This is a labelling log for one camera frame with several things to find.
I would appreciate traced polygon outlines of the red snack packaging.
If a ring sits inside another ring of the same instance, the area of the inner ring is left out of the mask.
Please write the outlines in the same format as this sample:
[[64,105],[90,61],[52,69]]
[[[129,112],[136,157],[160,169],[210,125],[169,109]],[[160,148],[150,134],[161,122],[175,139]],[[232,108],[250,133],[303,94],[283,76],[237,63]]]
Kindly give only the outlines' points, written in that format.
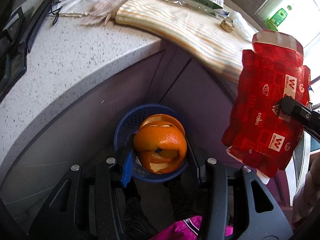
[[303,64],[302,45],[291,35],[263,30],[253,36],[252,45],[242,52],[238,96],[221,142],[267,184],[286,168],[303,133],[280,102],[289,96],[308,106],[311,75]]

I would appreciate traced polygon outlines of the orange peel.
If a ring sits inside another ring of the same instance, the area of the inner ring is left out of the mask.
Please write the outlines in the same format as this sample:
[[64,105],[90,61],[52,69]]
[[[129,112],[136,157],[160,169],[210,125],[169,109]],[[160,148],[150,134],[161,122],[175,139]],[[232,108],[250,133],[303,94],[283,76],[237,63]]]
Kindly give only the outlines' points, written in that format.
[[167,114],[146,118],[133,138],[133,145],[141,165],[153,174],[169,174],[185,162],[184,127]]

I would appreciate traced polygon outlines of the blue plastic trash basket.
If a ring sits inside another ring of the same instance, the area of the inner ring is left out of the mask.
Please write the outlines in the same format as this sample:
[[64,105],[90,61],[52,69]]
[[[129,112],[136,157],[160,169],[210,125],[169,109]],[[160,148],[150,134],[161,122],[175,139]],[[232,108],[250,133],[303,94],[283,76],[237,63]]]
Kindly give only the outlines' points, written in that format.
[[[142,122],[154,114],[170,115],[176,118],[182,124],[183,128],[188,129],[188,124],[185,122],[184,118],[174,109],[165,105],[147,103],[131,109],[118,122],[113,139],[114,150],[117,151],[120,148],[125,147],[131,135],[138,131]],[[132,160],[130,166],[132,166],[133,169],[128,177],[147,183],[163,183],[171,180],[180,175],[188,166],[187,162],[184,162],[180,168],[169,174],[153,174],[137,162],[137,157],[134,154],[129,154],[129,158]]]

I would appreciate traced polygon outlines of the magenta fabric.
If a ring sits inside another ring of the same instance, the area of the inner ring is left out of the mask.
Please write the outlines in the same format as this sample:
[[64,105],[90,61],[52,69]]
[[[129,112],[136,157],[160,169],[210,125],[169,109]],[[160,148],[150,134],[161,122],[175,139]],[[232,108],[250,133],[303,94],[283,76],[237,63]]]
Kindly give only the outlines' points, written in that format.
[[174,222],[151,237],[150,240],[195,240],[199,235],[201,222],[201,216],[194,216]]

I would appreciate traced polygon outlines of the green dish soap bottle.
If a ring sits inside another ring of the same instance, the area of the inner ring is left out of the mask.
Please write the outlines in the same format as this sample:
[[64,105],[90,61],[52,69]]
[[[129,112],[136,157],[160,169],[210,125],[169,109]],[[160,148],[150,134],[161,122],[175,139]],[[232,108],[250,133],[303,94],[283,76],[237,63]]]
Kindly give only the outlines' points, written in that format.
[[287,18],[288,12],[292,10],[292,6],[288,5],[286,9],[280,8],[273,16],[265,21],[269,30],[277,31],[281,23]]

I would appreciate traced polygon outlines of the crumpled white plastic bag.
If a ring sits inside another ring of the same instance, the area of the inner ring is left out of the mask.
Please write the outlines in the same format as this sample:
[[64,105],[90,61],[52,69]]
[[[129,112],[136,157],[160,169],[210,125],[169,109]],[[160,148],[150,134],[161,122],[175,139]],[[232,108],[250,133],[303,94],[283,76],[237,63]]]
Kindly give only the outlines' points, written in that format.
[[248,42],[252,42],[253,36],[257,30],[252,28],[239,12],[231,12],[229,18],[232,20],[234,31]]

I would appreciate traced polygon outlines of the striped yellow green towel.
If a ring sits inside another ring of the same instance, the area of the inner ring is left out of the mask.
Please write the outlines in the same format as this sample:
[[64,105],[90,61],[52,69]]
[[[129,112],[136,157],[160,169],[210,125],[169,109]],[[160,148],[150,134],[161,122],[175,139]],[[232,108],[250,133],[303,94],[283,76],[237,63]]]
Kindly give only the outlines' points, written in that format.
[[223,30],[217,18],[164,0],[128,0],[116,22],[166,38],[233,82],[239,81],[243,69],[242,51],[252,48],[236,31]]

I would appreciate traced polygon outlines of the pink checked fringed cloth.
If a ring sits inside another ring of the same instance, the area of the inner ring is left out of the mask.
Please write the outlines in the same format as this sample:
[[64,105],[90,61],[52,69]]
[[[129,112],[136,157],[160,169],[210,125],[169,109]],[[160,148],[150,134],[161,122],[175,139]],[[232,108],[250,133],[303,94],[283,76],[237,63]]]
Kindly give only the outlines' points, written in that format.
[[119,8],[128,0],[100,0],[93,5],[87,16],[81,21],[81,25],[90,26],[103,22],[107,25],[111,18],[115,18]]

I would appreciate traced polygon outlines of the clear plastic spoon wrapper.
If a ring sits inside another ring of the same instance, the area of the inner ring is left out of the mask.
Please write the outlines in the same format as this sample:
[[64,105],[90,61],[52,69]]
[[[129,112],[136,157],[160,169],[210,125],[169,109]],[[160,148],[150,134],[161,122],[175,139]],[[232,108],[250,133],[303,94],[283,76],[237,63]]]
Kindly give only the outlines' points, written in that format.
[[189,7],[191,9],[203,12],[205,14],[212,15],[213,17],[225,18],[225,16],[218,13],[218,11],[216,11],[215,9],[209,8],[205,5],[202,5],[201,3],[198,3],[192,0],[164,0],[164,1],[175,3],[177,5],[184,6],[184,7]]

